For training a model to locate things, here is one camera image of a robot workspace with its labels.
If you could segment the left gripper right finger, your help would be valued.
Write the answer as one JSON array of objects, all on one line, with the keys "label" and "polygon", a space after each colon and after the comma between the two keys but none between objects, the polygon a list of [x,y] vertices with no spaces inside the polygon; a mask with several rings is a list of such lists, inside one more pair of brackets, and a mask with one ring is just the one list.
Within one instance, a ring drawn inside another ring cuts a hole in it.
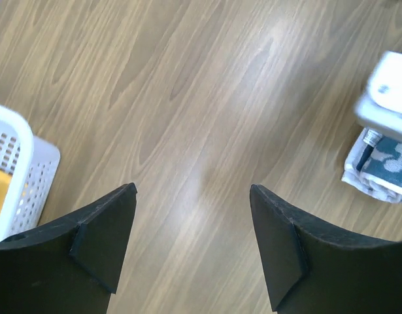
[{"label": "left gripper right finger", "polygon": [[250,207],[274,312],[402,313],[402,241],[338,227],[262,185]]}]

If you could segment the blue white patterned towel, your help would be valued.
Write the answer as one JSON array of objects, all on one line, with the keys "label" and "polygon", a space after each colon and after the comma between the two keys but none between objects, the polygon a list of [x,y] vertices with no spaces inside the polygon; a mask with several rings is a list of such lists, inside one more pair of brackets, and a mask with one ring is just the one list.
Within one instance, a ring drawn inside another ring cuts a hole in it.
[{"label": "blue white patterned towel", "polygon": [[344,162],[341,180],[374,199],[402,203],[402,142],[364,128]]}]

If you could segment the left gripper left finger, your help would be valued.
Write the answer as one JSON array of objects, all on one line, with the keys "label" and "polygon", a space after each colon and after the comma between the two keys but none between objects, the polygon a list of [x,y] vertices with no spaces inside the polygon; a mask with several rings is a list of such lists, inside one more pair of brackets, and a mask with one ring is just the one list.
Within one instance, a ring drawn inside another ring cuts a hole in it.
[{"label": "left gripper left finger", "polygon": [[0,313],[106,313],[116,294],[137,189],[93,203],[0,242]]}]

